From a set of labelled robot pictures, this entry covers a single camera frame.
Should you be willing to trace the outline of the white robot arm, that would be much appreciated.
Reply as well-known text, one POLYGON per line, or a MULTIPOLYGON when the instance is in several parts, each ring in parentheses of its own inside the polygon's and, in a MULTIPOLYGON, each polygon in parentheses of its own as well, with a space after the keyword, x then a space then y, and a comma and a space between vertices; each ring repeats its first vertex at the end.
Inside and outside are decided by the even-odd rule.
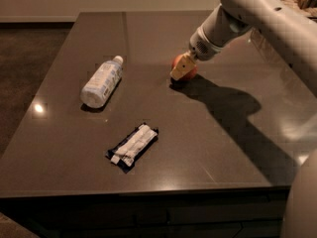
MULTIPOLYGON (((170 76, 179 80, 249 28, 258 29, 306 87, 317 95, 317 24, 281 0, 220 0, 191 36, 170 76)), ((280 238, 317 238, 317 153, 301 165, 291 186, 280 238)))

